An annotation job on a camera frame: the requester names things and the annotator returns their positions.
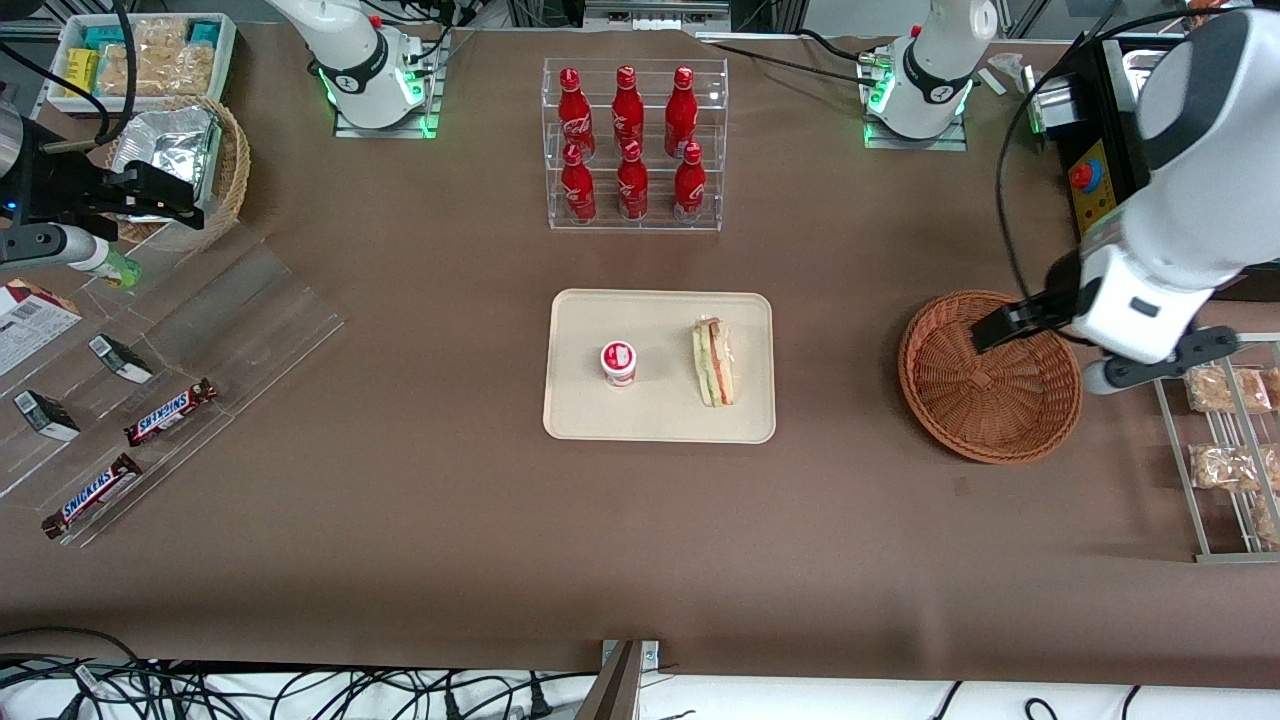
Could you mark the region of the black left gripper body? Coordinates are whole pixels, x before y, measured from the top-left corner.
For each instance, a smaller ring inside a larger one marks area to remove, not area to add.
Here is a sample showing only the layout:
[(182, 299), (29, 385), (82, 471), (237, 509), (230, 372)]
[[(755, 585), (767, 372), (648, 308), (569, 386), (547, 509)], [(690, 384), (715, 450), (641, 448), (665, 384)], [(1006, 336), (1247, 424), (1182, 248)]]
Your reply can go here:
[(1074, 322), (1080, 292), (1082, 260), (1073, 250), (1056, 260), (1044, 275), (1044, 287), (1030, 296), (1030, 334), (1062, 331)]

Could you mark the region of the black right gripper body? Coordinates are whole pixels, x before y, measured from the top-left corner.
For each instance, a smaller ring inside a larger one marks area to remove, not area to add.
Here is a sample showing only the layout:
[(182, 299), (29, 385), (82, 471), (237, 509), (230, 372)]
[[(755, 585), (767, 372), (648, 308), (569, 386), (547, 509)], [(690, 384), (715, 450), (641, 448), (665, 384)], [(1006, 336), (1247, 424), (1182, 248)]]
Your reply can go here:
[(5, 220), (74, 225), (106, 241), (119, 240), (118, 224), (108, 215), (119, 211), (124, 199), (113, 173), (81, 152), (24, 150), (1, 179)]

